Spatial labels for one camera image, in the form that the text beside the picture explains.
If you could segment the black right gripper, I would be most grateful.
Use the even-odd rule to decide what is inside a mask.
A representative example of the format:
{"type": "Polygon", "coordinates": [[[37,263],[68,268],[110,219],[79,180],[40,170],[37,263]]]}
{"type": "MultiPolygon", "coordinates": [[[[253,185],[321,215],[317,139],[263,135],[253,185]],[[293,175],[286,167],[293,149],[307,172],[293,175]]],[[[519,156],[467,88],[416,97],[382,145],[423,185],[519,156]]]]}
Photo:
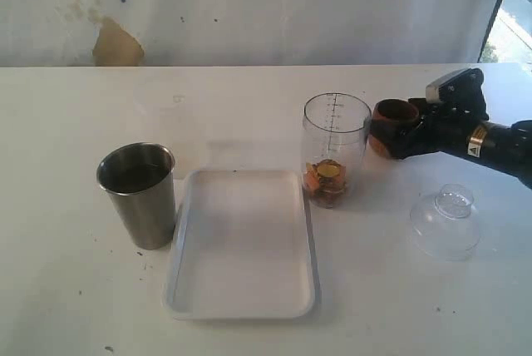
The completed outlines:
{"type": "Polygon", "coordinates": [[[368,143],[378,156],[402,160],[438,151],[462,159],[480,156],[489,118],[482,92],[460,103],[430,104],[422,97],[407,101],[420,120],[372,118],[368,143]]]}

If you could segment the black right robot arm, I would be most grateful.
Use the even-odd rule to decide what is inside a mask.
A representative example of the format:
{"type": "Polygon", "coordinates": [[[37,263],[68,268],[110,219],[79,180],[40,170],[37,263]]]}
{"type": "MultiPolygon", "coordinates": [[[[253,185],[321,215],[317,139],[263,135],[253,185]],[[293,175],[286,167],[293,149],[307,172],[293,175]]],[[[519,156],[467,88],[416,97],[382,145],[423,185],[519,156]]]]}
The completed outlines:
{"type": "Polygon", "coordinates": [[[482,91],[384,99],[374,107],[369,143],[387,159],[443,152],[531,187],[531,121],[490,122],[482,91]]]}

